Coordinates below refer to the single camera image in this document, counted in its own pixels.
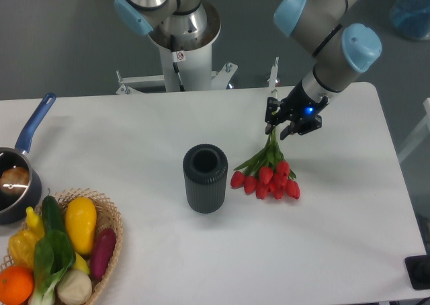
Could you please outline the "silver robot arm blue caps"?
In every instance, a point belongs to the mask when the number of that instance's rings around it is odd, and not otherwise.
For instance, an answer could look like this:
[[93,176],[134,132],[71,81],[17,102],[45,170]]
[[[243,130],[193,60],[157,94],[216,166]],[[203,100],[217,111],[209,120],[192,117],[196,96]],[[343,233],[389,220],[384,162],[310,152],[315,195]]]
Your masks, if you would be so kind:
[[[320,113],[378,59],[382,44],[362,24],[340,18],[358,0],[283,0],[273,20],[314,59],[312,70],[284,99],[270,98],[266,132],[286,123],[281,137],[304,135],[322,125]],[[158,46],[168,92],[221,89],[212,74],[212,43],[220,18],[204,0],[114,0],[119,18],[134,33]]]

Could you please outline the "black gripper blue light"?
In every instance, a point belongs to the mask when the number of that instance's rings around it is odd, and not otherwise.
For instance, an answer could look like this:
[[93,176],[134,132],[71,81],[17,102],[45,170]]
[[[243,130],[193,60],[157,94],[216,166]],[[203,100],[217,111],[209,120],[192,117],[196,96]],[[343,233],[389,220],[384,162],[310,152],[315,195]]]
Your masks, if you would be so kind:
[[322,126],[319,114],[328,103],[327,95],[318,95],[317,99],[311,98],[302,81],[280,101],[275,97],[268,97],[265,111],[265,134],[271,134],[276,126],[286,121],[290,123],[280,132],[280,140],[286,139],[289,135],[303,135],[317,130]]

